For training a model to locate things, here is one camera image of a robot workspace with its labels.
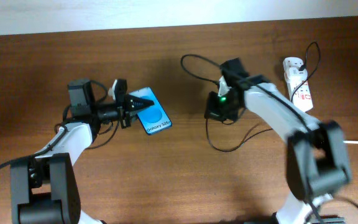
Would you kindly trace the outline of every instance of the phone screen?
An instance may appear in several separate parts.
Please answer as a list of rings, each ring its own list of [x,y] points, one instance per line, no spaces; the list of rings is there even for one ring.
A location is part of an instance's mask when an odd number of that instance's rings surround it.
[[[161,104],[158,102],[157,97],[155,97],[150,87],[145,87],[143,89],[133,91],[130,93],[130,95],[146,100],[152,100],[154,102],[153,106],[137,114],[139,121],[142,123],[143,128],[147,134],[155,134],[164,129],[172,127],[171,120],[162,108]]]

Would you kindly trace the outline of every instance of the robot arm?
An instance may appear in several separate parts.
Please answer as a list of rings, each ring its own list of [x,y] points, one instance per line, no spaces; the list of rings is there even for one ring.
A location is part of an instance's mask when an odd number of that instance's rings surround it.
[[[68,86],[72,117],[63,121],[56,136],[39,152],[45,154],[11,166],[12,222],[21,224],[102,224],[81,210],[73,165],[96,139],[101,124],[119,121],[131,126],[135,115],[153,101],[126,94],[125,80],[116,80],[110,94],[114,103],[94,100],[91,81],[76,80]],[[50,184],[51,191],[33,194],[32,189]]]
[[[318,207],[331,200],[352,179],[342,130],[334,121],[322,123],[296,108],[262,75],[250,77],[238,58],[221,69],[219,91],[209,93],[204,117],[237,121],[239,109],[247,108],[274,129],[287,145],[291,193],[270,223],[303,224],[311,203]],[[314,158],[314,149],[322,150],[325,157]]]

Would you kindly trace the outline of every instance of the power plug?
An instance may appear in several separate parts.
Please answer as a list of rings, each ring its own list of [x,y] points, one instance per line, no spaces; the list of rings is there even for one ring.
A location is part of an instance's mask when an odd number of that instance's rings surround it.
[[[305,81],[308,77],[308,71],[306,69],[303,69],[302,71],[299,70],[301,67],[305,67],[302,65],[302,59],[297,57],[287,57],[283,61],[284,78],[287,83],[290,99],[293,94],[293,91],[295,91],[295,89],[299,85],[301,85],[301,83]],[[298,91],[296,91],[293,96],[293,104],[303,112],[306,112],[313,108],[313,102],[311,100],[311,93],[309,90],[308,82],[305,82],[298,89]]]

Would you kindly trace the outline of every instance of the wooden table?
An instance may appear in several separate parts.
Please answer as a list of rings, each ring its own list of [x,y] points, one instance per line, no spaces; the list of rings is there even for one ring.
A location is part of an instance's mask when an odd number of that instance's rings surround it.
[[[282,60],[303,58],[313,40],[322,59],[310,80],[310,114],[337,121],[346,138],[358,139],[358,17],[0,36],[0,163],[32,154],[53,137],[53,125],[69,102],[69,81],[88,77],[112,85],[126,78],[129,91],[153,89],[173,127],[148,136],[137,122],[120,129],[107,146],[85,151],[74,167],[84,211],[108,223],[270,215],[289,192],[284,143],[268,132],[232,153],[211,149],[203,113],[208,92],[216,89],[188,76],[179,60],[188,53],[219,63],[240,57],[251,74],[264,74],[287,95]],[[311,50],[309,69],[315,62]],[[220,77],[199,60],[186,64],[205,77]],[[234,146],[258,122],[250,112],[233,126],[214,122],[211,137],[220,147]],[[339,194],[358,202],[358,146],[348,150],[354,181]],[[0,223],[11,221],[9,189],[4,169]],[[322,213],[358,223],[358,211],[347,204],[330,203]]]

